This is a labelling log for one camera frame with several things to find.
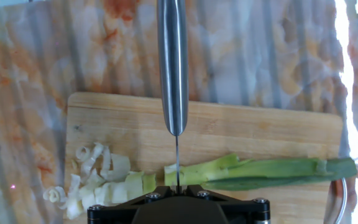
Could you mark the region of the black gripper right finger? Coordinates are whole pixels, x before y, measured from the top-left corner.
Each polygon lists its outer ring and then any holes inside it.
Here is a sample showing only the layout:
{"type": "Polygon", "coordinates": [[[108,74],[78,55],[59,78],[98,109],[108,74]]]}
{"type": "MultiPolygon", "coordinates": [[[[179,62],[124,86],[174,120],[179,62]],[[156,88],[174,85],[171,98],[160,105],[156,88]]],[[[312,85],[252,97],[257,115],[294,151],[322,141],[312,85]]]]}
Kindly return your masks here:
{"type": "Polygon", "coordinates": [[[239,200],[202,188],[186,187],[186,196],[195,199],[186,208],[195,223],[250,223],[270,224],[270,202],[266,198],[239,200]]]}

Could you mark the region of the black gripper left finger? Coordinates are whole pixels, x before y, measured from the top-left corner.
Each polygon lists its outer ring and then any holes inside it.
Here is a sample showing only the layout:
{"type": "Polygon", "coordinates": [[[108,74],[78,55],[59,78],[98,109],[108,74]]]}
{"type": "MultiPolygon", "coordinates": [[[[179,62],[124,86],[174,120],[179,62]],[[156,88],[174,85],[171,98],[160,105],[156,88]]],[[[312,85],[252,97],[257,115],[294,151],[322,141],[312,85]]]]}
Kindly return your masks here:
{"type": "Polygon", "coordinates": [[[116,206],[92,205],[87,209],[87,224],[132,223],[141,208],[172,196],[170,187],[156,187],[147,193],[116,206]]]}

